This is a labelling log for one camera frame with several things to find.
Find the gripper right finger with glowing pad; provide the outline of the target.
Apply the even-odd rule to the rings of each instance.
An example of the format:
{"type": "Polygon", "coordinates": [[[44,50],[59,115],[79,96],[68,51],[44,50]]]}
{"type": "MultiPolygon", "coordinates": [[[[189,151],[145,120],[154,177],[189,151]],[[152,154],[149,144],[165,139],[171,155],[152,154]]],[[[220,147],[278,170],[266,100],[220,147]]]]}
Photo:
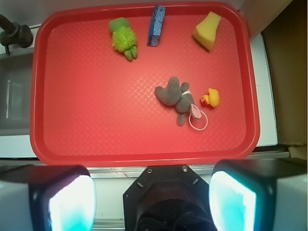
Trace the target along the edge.
{"type": "Polygon", "coordinates": [[[308,163],[221,160],[210,179],[209,204],[219,231],[306,231],[308,163]]]}

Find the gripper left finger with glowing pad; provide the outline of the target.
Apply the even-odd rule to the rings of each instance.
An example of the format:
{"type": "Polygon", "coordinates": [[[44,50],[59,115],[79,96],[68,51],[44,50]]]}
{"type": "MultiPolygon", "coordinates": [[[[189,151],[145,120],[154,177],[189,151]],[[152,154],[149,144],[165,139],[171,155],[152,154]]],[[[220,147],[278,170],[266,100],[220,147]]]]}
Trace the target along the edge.
{"type": "Polygon", "coordinates": [[[96,186],[89,171],[74,166],[1,166],[2,231],[90,231],[96,186]]]}

